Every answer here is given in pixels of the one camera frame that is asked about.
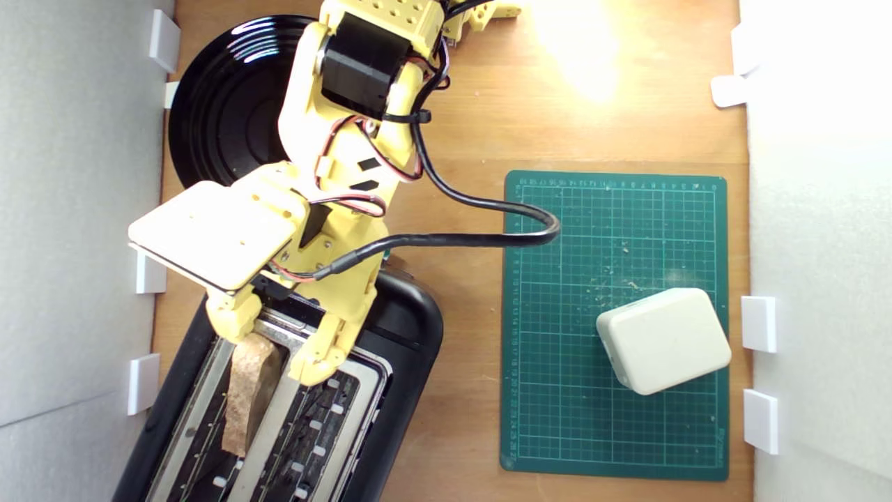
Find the yellow bracket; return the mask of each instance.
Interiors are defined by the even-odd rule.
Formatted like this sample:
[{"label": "yellow bracket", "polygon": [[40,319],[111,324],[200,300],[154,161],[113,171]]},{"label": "yellow bracket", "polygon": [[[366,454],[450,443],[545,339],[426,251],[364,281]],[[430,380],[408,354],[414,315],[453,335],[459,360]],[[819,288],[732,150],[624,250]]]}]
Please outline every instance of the yellow bracket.
[{"label": "yellow bracket", "polygon": [[[453,4],[463,4],[466,0],[458,0]],[[463,35],[463,27],[465,23],[471,26],[471,31],[478,32],[486,29],[486,26],[493,19],[515,18],[524,11],[520,2],[511,0],[492,0],[486,4],[478,5],[475,8],[462,13],[462,15],[452,18],[443,25],[443,35],[452,44],[455,45],[461,41]]]}]

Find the white bracket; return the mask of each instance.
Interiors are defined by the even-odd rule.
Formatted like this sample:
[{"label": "white bracket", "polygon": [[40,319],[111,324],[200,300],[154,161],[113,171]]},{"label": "white bracket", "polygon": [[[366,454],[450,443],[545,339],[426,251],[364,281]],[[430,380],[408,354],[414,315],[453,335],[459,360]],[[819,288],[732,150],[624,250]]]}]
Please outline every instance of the white bracket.
[{"label": "white bracket", "polygon": [[173,106],[173,96],[177,93],[177,88],[179,88],[179,80],[174,82],[168,82],[167,87],[164,88],[164,109],[169,110],[171,106]]},{"label": "white bracket", "polygon": [[774,354],[778,351],[777,317],[772,297],[742,297],[740,317],[743,347]]},{"label": "white bracket", "polygon": [[751,22],[741,22],[731,30],[733,75],[713,77],[710,88],[713,103],[719,108],[743,105],[749,99],[747,75],[762,64],[765,54],[764,36]]},{"label": "white bracket", "polygon": [[134,415],[148,409],[158,397],[158,378],[161,355],[149,354],[130,360],[130,383],[127,414]]},{"label": "white bracket", "polygon": [[167,267],[143,251],[136,251],[136,293],[151,295],[167,291]]},{"label": "white bracket", "polygon": [[778,454],[778,400],[743,390],[743,439],[767,454]]},{"label": "white bracket", "polygon": [[149,57],[167,73],[177,70],[179,59],[179,26],[161,9],[155,9],[152,17],[152,38],[149,41]]}]

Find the grid lines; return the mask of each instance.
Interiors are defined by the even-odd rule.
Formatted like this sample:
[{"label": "grid lines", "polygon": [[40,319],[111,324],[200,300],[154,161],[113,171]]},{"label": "grid lines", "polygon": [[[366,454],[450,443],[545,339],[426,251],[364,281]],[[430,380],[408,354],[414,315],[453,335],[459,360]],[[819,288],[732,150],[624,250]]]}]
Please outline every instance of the grid lines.
[{"label": "grid lines", "polygon": [[[639,396],[613,374],[598,315],[674,287],[707,292],[727,330],[724,181],[512,172],[508,199],[562,222],[505,254],[502,464],[507,469],[727,477],[727,370]],[[538,223],[515,215],[506,231]]]}]

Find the white wall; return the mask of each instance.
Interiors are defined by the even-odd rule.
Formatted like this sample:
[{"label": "white wall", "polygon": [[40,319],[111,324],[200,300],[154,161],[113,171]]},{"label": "white wall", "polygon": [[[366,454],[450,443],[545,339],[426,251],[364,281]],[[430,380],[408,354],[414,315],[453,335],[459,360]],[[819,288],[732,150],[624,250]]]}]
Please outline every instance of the white wall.
[{"label": "white wall", "polygon": [[0,499],[105,500],[145,418],[127,364],[154,298],[127,226],[155,207],[173,0],[4,0],[0,29]]},{"label": "white wall", "polygon": [[748,79],[752,289],[777,297],[780,454],[758,502],[892,500],[892,4],[741,0],[768,41]]}]

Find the black plate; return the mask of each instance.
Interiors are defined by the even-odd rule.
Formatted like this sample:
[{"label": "black plate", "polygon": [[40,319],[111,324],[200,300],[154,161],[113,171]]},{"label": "black plate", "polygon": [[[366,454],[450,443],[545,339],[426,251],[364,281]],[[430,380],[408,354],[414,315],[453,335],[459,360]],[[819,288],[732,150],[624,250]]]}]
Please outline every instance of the black plate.
[{"label": "black plate", "polygon": [[287,158],[278,116],[297,42],[315,21],[259,18],[208,44],[189,64],[170,107],[168,141],[184,187],[231,185],[265,163]]}]

